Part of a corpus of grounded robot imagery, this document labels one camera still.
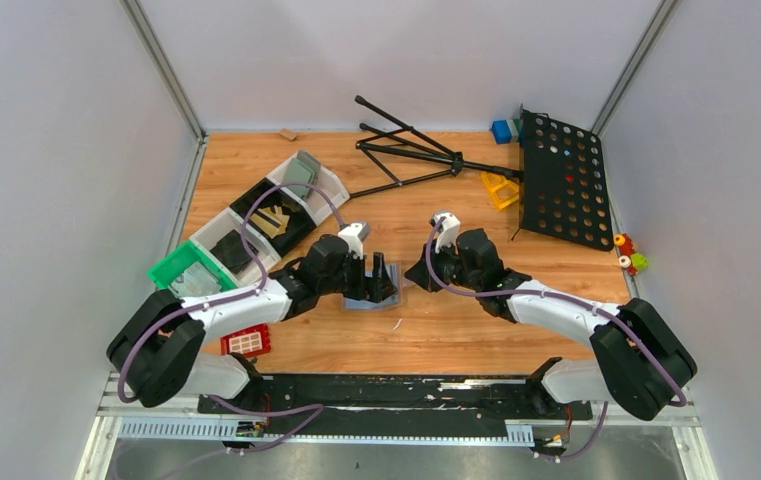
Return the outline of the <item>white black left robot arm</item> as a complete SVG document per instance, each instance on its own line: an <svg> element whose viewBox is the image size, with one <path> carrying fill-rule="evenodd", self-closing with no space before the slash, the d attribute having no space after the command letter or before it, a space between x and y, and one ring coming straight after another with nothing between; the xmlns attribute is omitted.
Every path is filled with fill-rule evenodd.
<svg viewBox="0 0 761 480"><path fill-rule="evenodd" d="M178 394L235 398L251 382L249 363L236 354L205 354L207 344L298 317L326 295L381 303L397 292L382 253L367 263L345 239L331 234L251 286L185 298L157 290L107 347L107 359L119 373L118 397L146 408Z"/></svg>

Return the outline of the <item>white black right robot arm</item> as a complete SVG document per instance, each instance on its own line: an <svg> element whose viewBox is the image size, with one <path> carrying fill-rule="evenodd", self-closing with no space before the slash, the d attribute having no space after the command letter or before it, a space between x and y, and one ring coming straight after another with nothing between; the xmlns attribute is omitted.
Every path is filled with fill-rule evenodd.
<svg viewBox="0 0 761 480"><path fill-rule="evenodd" d="M484 230L460 231L452 215L436 217L419 261L405 276L426 291L474 298L493 317L588 348L591 360L559 359L542 368L539 383L557 403L614 402L644 421L688 403L684 388L697 364L644 299L598 302L548 287L506 267Z"/></svg>

